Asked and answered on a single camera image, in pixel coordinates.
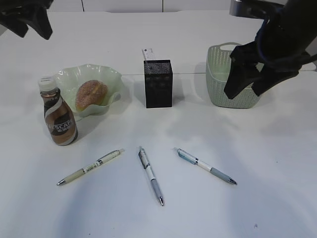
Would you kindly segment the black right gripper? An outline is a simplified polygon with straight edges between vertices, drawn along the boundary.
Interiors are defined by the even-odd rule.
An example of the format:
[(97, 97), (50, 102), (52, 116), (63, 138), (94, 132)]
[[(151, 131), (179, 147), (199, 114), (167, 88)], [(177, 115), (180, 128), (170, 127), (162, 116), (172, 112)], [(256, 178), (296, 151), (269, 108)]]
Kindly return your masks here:
[[(274, 16), (262, 20), (254, 41), (237, 46), (230, 55), (231, 68), (224, 88), (229, 99), (252, 83), (253, 92), (260, 96), (296, 77), (303, 65), (317, 59), (306, 51), (317, 37), (315, 4), (285, 4)], [(259, 79), (258, 63), (264, 64)]]

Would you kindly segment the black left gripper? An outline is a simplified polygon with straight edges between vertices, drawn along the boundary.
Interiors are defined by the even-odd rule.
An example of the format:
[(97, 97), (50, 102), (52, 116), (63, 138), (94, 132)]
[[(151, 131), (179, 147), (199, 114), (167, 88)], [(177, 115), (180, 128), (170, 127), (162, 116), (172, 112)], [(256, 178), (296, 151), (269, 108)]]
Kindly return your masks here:
[(53, 0), (0, 0), (0, 24), (21, 38), (25, 37), (29, 25), (48, 40), (53, 33), (47, 15), (52, 3)]

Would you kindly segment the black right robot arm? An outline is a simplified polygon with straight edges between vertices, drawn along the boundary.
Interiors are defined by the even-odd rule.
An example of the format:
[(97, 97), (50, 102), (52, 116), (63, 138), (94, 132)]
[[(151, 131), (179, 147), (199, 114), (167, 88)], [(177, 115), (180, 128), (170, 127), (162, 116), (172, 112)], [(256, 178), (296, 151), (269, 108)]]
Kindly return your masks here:
[(233, 0), (230, 15), (263, 20), (255, 39), (232, 51), (231, 69), (224, 88), (229, 99), (247, 86), (260, 96), (299, 74), (303, 65), (316, 61), (306, 49), (317, 37), (317, 2), (289, 0)]

